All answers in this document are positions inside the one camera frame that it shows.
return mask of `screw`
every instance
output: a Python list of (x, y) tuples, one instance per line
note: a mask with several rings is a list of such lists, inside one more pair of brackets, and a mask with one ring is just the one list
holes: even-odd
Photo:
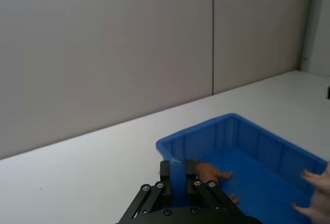
[(192, 214), (198, 214), (198, 209), (196, 209), (196, 208), (191, 208), (190, 212), (191, 212)]
[(147, 190), (149, 190), (149, 186), (148, 186), (148, 185), (144, 185), (144, 186), (142, 187), (142, 190), (146, 192)]
[(164, 210), (164, 215), (165, 216), (170, 216), (170, 215), (172, 215), (172, 211), (169, 210), (169, 209), (166, 209), (166, 210)]
[(210, 186), (210, 187), (215, 187), (215, 183), (213, 182), (213, 181), (211, 181), (211, 182), (208, 182), (208, 186)]
[(164, 184), (162, 182), (159, 182), (158, 184), (156, 184), (157, 188), (162, 188), (164, 186)]
[(199, 185), (201, 185), (202, 184), (202, 182), (200, 181), (200, 180), (196, 180), (195, 182), (194, 182), (194, 185), (196, 185), (196, 186), (199, 186)]

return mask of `white table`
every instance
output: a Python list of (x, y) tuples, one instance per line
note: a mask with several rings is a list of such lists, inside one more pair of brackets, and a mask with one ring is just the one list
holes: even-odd
[(0, 161), (1, 224), (116, 223), (159, 180), (158, 139), (238, 113), (328, 159), (330, 78), (291, 72)]

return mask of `gray wall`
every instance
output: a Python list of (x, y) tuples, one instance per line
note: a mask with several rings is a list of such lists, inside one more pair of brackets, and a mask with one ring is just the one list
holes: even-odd
[(330, 0), (313, 0), (302, 70), (330, 76)]
[(0, 0), (0, 158), (209, 96), (211, 0)]
[(214, 92), (297, 68), (310, 0), (215, 0)]

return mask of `bolt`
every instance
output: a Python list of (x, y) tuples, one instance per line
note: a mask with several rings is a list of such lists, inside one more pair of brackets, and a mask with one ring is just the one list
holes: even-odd
[(208, 186), (210, 186), (210, 187), (215, 187), (215, 183), (213, 182), (213, 181), (211, 181), (211, 182), (208, 182)]
[(191, 212), (192, 214), (198, 214), (198, 209), (196, 209), (196, 208), (191, 208), (190, 212)]
[(194, 182), (194, 185), (196, 185), (196, 186), (200, 186), (202, 184), (202, 182), (200, 181), (200, 180), (196, 180), (195, 182)]
[(169, 209), (164, 210), (164, 215), (165, 216), (170, 216), (172, 214), (172, 211)]
[(157, 186), (157, 188), (162, 188), (164, 186), (164, 184), (162, 182), (159, 182), (156, 186)]
[(142, 187), (142, 190), (146, 192), (147, 190), (149, 190), (149, 186), (148, 186), (148, 185), (144, 185), (144, 186)]

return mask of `blue tray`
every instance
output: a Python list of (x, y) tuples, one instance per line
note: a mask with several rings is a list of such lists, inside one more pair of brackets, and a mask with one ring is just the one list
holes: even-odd
[(179, 131), (159, 140), (156, 147), (171, 161), (174, 199), (178, 201), (186, 190), (181, 161), (200, 159), (234, 173), (232, 179), (221, 182), (221, 187), (241, 199), (238, 207), (246, 215), (264, 224), (310, 223), (291, 205), (309, 206), (314, 191), (301, 178), (301, 172), (307, 169), (321, 174), (327, 164), (237, 114)]

